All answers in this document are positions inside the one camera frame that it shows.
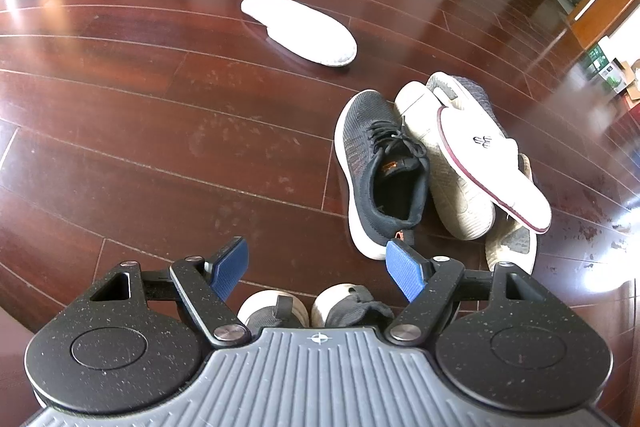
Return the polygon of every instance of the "shoe sole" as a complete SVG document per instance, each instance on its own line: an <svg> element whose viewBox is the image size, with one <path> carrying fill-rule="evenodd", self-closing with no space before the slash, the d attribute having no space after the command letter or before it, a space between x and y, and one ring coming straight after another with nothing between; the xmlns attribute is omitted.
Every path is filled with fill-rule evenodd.
<svg viewBox="0 0 640 427"><path fill-rule="evenodd" d="M524 154L520 154L520 156L526 158L524 175L530 182L533 182L533 174L531 172L531 164L529 162L529 158L527 158ZM513 250L510 250L510 248L508 247L504 247L504 249L501 249L500 238L492 237L491 233L489 234L489 236L487 236L487 240L485 242L485 256L489 271L494 271L495 265L500 263L500 261L508 261L510 263L517 264L525 272L531 275L536 263L537 252L538 235L533 232L533 230L529 230L529 251L527 253L515 252Z"/></svg>
<svg viewBox="0 0 640 427"><path fill-rule="evenodd" d="M437 97L424 84L410 82L396 96L395 105L411 134L427 148L431 195L446 229L463 241L482 237L494 223L494 204L482 190L460 178L442 154L436 137L436 108L441 106ZM431 125L427 118L433 118ZM464 214L456 210L461 198L466 203Z"/></svg>
<svg viewBox="0 0 640 427"><path fill-rule="evenodd" d="M358 95L360 95L360 93L354 95L340 113L340 117L335 125L334 149L335 155L338 158L338 163L340 164L342 172L344 172L344 176L347 178L347 183L349 185L349 210L347 216L353 244L360 253L366 257L376 261L384 261L386 257L386 245L379 245L373 241L369 235L367 235L367 232L365 232L362 222L360 221L360 217L358 216L355 197L353 195L353 180L351 179L351 173L349 172L347 153L344 149L344 122L347 118L347 113L349 112L351 105L353 105L353 102Z"/></svg>
<svg viewBox="0 0 640 427"><path fill-rule="evenodd" d="M542 192L517 168L500 168L501 163L490 158L487 152L489 147L467 147L466 141L465 146L461 146L460 137L456 136L458 129L470 128L478 122L465 115L464 111L447 107L439 108L436 119L440 150L458 175L482 190L496 205L529 230L545 233L551 224L551 207ZM447 129L449 139L443 128ZM490 132L479 134L490 135ZM500 136L492 139L492 149L499 140L507 140ZM464 153L463 158L459 156L461 152Z"/></svg>
<svg viewBox="0 0 640 427"><path fill-rule="evenodd" d="M353 288L353 284L343 283L331 286L324 290L311 306L311 327L324 328L326 318L329 316L331 308L345 297L349 296L349 288Z"/></svg>
<svg viewBox="0 0 640 427"><path fill-rule="evenodd" d="M279 295L293 298L293 308L291 312L296 316L296 318L300 321L300 323L305 328L308 328L309 313L306 311L306 307L302 303L302 301L298 299L295 295L292 295L287 292L282 292L279 290L263 290L261 292L254 293L253 295L251 295L251 297L249 297L246 301L244 301L242 303L242 306L240 306L240 310L238 312L238 319L240 320L240 322L242 322L242 324L246 325L246 322L249 320L249 317L253 313L263 308L275 306Z"/></svg>

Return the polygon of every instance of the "wooden floor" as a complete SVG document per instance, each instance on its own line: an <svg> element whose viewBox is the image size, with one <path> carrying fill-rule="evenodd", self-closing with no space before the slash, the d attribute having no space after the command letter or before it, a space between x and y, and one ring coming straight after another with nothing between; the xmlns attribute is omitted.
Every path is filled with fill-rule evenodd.
<svg viewBox="0 0 640 427"><path fill-rule="evenodd" d="M350 66L289 54L241 0L0 0L0 305L37 330L119 261L156 269L244 235L236 310L263 288L309 305L340 282L402 307L351 244L334 124L355 92L393 100L442 70L479 82L532 159L554 208L534 276L609 342L600 406L620 418L640 132L586 86L556 1L297 1L349 27ZM453 240L431 202L417 248L485 265L482 240Z"/></svg>

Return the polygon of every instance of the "white slipper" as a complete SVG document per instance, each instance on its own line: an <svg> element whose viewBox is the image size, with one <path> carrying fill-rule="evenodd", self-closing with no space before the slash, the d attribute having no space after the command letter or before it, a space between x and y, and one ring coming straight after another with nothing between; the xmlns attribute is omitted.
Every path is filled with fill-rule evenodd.
<svg viewBox="0 0 640 427"><path fill-rule="evenodd" d="M533 182L529 158L519 154L518 169ZM489 270L494 271L500 261L515 263L528 274L533 272L536 262L538 240L535 232L523 227L509 214L498 210L493 228L486 236L484 248Z"/></svg>
<svg viewBox="0 0 640 427"><path fill-rule="evenodd" d="M289 51L325 66L345 66L358 47L347 28L328 15L292 0L243 0L242 12L267 26Z"/></svg>
<svg viewBox="0 0 640 427"><path fill-rule="evenodd" d="M440 149L458 175L529 230L545 233L551 207L514 164L516 142L505 138L490 118L478 118L475 112L441 107L436 119Z"/></svg>

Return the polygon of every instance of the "white sneaker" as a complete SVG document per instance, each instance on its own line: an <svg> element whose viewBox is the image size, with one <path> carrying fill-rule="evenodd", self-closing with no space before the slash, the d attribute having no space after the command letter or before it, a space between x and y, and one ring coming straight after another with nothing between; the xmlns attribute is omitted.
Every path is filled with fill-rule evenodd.
<svg viewBox="0 0 640 427"><path fill-rule="evenodd" d="M257 335L262 328L308 328L309 314L295 295L279 290L263 290L249 297L238 319Z"/></svg>
<svg viewBox="0 0 640 427"><path fill-rule="evenodd" d="M446 93L440 90L437 94L454 107ZM495 219L494 204L482 190L462 179L440 150L436 115L444 107L442 102L424 84L410 82L400 90L395 104L410 133L427 149L429 188L445 228L453 237L465 241L487 233Z"/></svg>
<svg viewBox="0 0 640 427"><path fill-rule="evenodd" d="M373 296L364 286L337 284L324 290L311 307L313 328L377 326L383 330L394 318L391 308Z"/></svg>
<svg viewBox="0 0 640 427"><path fill-rule="evenodd" d="M439 71L429 77L426 85L442 102L442 105L473 112L477 118L483 121L488 118L495 124L495 132L504 136L501 127L497 123L497 118L495 118L489 97L479 84L468 78L460 77L460 80L458 80L449 74Z"/></svg>
<svg viewBox="0 0 640 427"><path fill-rule="evenodd" d="M529 158L520 154L518 159L520 171L533 182ZM535 232L499 210L494 227L486 236L485 251L489 270L494 271L495 265L500 261L509 261L531 274L536 261L537 241Z"/></svg>

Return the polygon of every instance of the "metal bolt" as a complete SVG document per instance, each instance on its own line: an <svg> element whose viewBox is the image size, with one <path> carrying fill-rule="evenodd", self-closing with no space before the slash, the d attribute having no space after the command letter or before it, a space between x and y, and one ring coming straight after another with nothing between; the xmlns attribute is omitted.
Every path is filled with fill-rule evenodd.
<svg viewBox="0 0 640 427"><path fill-rule="evenodd" d="M413 324L398 324L391 328L389 334L391 334L396 341L411 342L418 339L422 332L418 326L414 326Z"/></svg>
<svg viewBox="0 0 640 427"><path fill-rule="evenodd" d="M220 326L213 331L213 336L216 337L219 341L223 342L233 342L239 341L246 330L244 326L240 324L227 324L225 326Z"/></svg>

